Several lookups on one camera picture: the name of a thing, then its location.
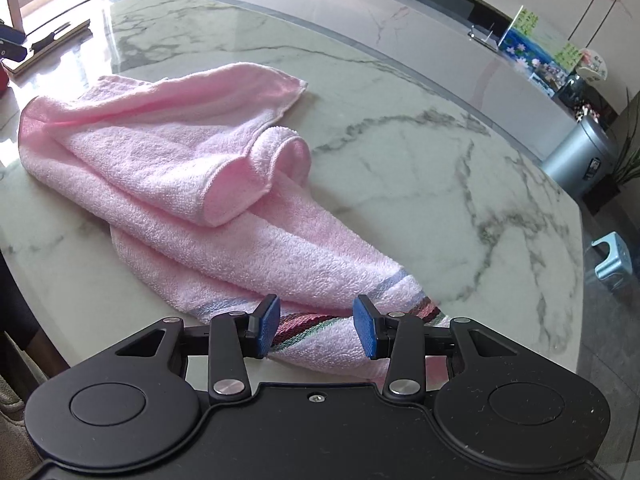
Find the pink terry towel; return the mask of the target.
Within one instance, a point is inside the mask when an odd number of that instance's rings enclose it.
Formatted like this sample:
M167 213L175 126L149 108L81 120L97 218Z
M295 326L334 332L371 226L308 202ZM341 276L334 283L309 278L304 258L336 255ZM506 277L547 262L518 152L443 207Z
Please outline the pink terry towel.
M277 361L382 382L352 304L427 325L449 318L398 262L310 195L307 142L282 125L306 82L233 63L157 82L101 77L83 96L32 99L18 127L23 168L108 224L120 260L202 323L276 295Z

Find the wooden tray with knife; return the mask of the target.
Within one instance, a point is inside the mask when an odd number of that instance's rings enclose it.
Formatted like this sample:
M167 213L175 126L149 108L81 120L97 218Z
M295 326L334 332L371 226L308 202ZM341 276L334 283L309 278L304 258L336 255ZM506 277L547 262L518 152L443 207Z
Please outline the wooden tray with knife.
M80 37L91 35L90 25L91 20L79 22L75 26L72 26L70 22L60 25L48 36L36 41L26 49L26 55L21 61L2 58L1 66L10 77L21 77L49 54L60 50L66 44Z

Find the light blue plastic stool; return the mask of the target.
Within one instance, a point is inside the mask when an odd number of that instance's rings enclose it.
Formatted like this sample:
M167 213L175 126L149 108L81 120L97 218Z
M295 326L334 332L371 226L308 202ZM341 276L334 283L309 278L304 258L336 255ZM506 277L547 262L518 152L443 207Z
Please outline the light blue plastic stool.
M626 286L634 276L634 263L623 237L612 231L593 240L590 248L600 258L593 269L597 281L610 292Z

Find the silver metal trash bin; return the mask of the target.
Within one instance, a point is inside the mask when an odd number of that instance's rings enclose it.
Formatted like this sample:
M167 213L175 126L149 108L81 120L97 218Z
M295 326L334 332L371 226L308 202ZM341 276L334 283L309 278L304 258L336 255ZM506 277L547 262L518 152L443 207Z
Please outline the silver metal trash bin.
M573 198L582 198L617 158L614 142L590 116L582 118L542 162L541 170Z

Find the green potted plant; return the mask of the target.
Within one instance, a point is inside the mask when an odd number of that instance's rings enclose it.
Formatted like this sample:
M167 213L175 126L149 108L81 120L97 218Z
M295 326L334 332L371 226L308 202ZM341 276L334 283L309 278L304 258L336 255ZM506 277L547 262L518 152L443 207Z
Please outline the green potted plant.
M618 186L639 177L639 95L631 98L627 92L626 97L627 107L622 114L626 130L614 169L614 181Z

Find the lotus painting with calligraphy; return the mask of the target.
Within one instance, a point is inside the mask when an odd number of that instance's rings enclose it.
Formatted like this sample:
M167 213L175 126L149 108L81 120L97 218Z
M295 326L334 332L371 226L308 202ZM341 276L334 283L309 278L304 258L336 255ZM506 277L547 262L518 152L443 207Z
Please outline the lotus painting with calligraphy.
M521 6L498 42L514 68L553 98L582 59L582 51L537 13Z

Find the white paper fan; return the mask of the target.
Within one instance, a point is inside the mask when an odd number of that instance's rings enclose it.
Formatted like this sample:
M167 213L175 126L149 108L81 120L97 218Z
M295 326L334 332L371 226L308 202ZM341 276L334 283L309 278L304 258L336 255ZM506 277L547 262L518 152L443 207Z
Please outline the white paper fan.
M580 78L585 79L588 84L608 79L608 68L598 52L585 48L580 50L580 54L582 57L575 68Z

